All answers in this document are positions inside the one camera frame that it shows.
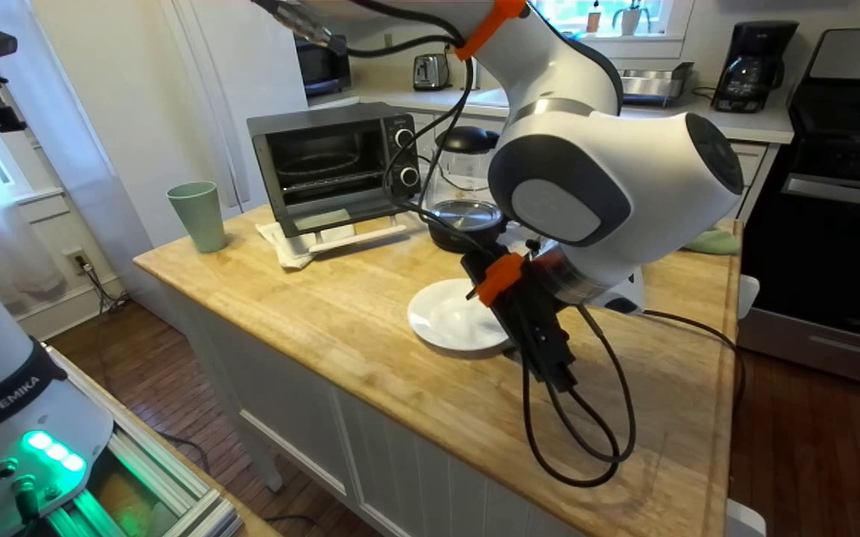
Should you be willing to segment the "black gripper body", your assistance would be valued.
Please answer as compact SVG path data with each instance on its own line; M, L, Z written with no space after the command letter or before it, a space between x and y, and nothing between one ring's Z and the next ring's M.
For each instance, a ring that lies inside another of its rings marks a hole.
M470 250L461 264L472 296L497 314L534 376L558 391L573 388L573 351L558 324L563 305L540 285L534 264L512 250Z

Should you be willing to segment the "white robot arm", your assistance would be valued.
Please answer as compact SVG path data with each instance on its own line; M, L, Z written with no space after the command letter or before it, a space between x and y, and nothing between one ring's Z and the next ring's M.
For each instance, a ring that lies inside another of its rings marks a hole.
M634 118L616 66L563 38L528 0L254 0L301 38L348 51L395 20L437 24L455 53L482 63L512 112L490 160L501 215L539 233L534 257L504 247L464 257L539 379L569 391L572 348L557 321L727 217L745 173L700 112Z

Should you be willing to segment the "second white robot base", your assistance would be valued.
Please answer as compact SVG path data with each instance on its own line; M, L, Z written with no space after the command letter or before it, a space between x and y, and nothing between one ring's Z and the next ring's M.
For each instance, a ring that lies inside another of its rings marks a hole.
M0 537L243 537L243 518L0 305Z

